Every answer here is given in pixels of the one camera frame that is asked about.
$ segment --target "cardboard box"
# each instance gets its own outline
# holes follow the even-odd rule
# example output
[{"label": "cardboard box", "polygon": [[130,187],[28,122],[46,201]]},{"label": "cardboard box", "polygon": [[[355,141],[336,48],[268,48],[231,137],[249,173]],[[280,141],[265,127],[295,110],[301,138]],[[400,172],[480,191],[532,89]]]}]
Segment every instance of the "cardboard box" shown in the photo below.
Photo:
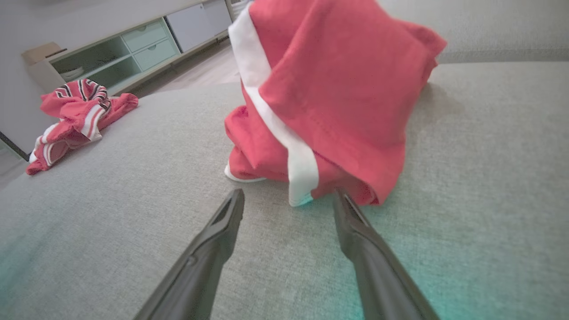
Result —
[{"label": "cardboard box", "polygon": [[28,65],[32,65],[42,61],[46,56],[52,55],[58,51],[61,51],[61,48],[57,43],[50,42],[22,53],[22,57]]}]

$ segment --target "gray fabric sofa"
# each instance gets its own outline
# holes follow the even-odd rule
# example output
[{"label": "gray fabric sofa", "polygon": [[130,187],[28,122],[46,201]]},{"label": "gray fabric sofa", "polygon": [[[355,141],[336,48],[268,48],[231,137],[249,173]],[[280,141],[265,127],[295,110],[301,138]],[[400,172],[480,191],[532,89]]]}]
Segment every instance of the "gray fabric sofa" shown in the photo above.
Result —
[{"label": "gray fabric sofa", "polygon": [[[364,213],[442,319],[566,319],[569,2],[382,4],[449,46],[395,190]],[[242,103],[239,84],[144,97],[101,141],[0,192],[0,318],[132,319],[240,187],[212,319],[362,319],[331,197],[292,208],[284,183],[225,177],[223,119]]]}]

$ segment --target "white stripe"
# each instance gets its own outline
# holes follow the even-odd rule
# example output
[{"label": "white stripe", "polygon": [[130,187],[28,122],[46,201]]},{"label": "white stripe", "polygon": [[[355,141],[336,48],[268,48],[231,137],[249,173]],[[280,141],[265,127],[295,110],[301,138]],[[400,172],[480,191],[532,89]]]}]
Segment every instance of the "white stripe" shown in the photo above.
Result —
[{"label": "white stripe", "polygon": [[47,143],[47,136],[50,134],[50,132],[53,131],[53,129],[55,128],[57,124],[52,124],[51,126],[49,126],[44,132],[42,136],[39,136],[36,139],[36,143],[34,145],[34,151],[32,151],[32,153],[30,154],[30,163],[33,163],[34,161],[37,160],[36,156],[35,156],[35,151],[39,148],[40,145],[45,145]]},{"label": "white stripe", "polygon": [[46,164],[48,167],[51,167],[50,153],[48,150],[50,148],[50,146],[51,146],[51,143],[43,146],[43,158],[46,160]]},{"label": "white stripe", "polygon": [[237,182],[257,182],[257,181],[263,181],[266,180],[267,178],[255,178],[255,179],[239,179],[238,177],[235,177],[232,173],[231,173],[231,168],[229,167],[229,163],[227,163],[227,165],[225,166],[225,171],[224,171],[225,175],[233,180],[233,181],[237,181]]},{"label": "white stripe", "polygon": [[[91,132],[91,135],[89,137],[87,136],[89,134],[89,130],[91,129],[91,121],[93,120],[93,117],[99,110],[105,111],[100,105],[98,104],[94,105],[91,108],[91,110],[89,110],[89,113],[87,113],[87,116],[85,117],[85,123],[83,124],[83,128],[81,128],[81,133],[91,141],[99,140],[101,138],[101,134],[99,133],[99,128],[97,127],[99,119],[95,119],[93,123],[94,125],[93,131]],[[104,112],[101,112],[101,114],[99,114],[99,118],[101,118],[103,114]]]},{"label": "white stripe", "polygon": [[57,124],[52,124],[51,126],[49,126],[49,128],[47,128],[44,132],[43,132],[43,137],[42,137],[42,143],[47,143],[47,136],[53,131],[53,129],[55,128]]},{"label": "white stripe", "polygon": [[30,163],[34,163],[38,158],[35,156],[35,149],[34,151],[30,154]]},{"label": "white stripe", "polygon": [[310,192],[318,186],[318,166],[312,149],[271,110],[259,94],[271,67],[249,15],[247,5],[229,27],[237,67],[245,91],[274,137],[288,150],[288,202],[296,207],[312,201]]}]

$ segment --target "red garment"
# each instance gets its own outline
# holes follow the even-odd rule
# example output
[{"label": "red garment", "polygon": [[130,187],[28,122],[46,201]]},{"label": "red garment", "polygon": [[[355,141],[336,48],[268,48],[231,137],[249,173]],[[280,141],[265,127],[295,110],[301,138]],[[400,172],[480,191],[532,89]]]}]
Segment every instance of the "red garment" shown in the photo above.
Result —
[{"label": "red garment", "polygon": [[225,120],[239,181],[289,181],[298,206],[345,187],[381,204],[405,126],[446,42],[374,0],[256,0],[229,29],[246,105]]},{"label": "red garment", "polygon": [[40,109],[61,119],[36,140],[30,155],[29,175],[49,170],[69,149],[77,149],[102,138],[100,129],[117,121],[138,105],[138,98],[123,93],[108,99],[106,88],[89,79],[70,82],[42,96]]}]

